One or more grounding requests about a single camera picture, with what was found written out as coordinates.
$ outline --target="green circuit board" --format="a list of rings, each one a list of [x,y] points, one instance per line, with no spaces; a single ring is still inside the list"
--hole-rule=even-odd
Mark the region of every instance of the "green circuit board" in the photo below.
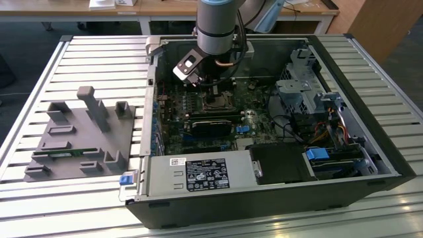
[[[265,109],[268,97],[268,86],[255,86],[249,79],[237,79],[236,87],[221,94],[226,98],[221,100],[221,105],[231,111],[237,111],[236,117],[241,120],[232,123],[229,135],[218,138],[197,139],[189,134],[189,119],[186,114],[200,114],[206,110],[218,110],[210,107],[204,101],[202,91],[186,92],[182,87],[174,87],[169,92],[169,97],[162,111],[164,125],[164,153],[177,155],[186,153],[201,153],[214,151],[237,150],[236,139],[252,138],[255,144],[272,143],[277,141],[277,135],[271,125],[271,119]],[[248,126],[248,131],[237,132],[236,128]]]

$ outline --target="motherboard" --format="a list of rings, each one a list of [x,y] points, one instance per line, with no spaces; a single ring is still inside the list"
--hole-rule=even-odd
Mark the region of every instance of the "motherboard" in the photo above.
[[[158,97],[165,155],[232,151],[277,141],[267,112],[269,86],[236,79],[226,87],[174,85]]]

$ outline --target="yellow wire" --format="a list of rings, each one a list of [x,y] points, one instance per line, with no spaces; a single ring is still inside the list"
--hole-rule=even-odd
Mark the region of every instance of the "yellow wire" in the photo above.
[[[325,131],[321,135],[317,136],[309,143],[316,142],[317,140],[321,140],[327,136],[328,132]]]

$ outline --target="barcode sticker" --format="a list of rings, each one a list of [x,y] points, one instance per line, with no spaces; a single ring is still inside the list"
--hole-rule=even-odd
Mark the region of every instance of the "barcode sticker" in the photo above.
[[[185,165],[186,158],[170,158],[170,166]]]

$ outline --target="wooden table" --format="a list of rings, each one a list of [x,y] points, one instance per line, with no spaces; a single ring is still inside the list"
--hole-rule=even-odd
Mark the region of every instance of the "wooden table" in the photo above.
[[[150,35],[150,21],[194,21],[196,1],[137,0],[134,6],[89,11],[89,0],[0,0],[0,21],[137,21],[144,35]],[[337,10],[329,10],[320,0],[283,9],[277,21],[317,21],[316,34],[324,34]]]
[[[0,0],[0,22],[138,21],[141,0],[109,10],[89,11],[88,6],[89,0]]]
[[[339,10],[329,10],[320,0],[311,0],[309,3],[296,4],[295,12],[283,9],[277,21],[317,21],[315,34],[324,34],[333,16]],[[194,21],[197,11],[196,0],[141,0],[140,25],[142,34],[149,35],[150,21]]]

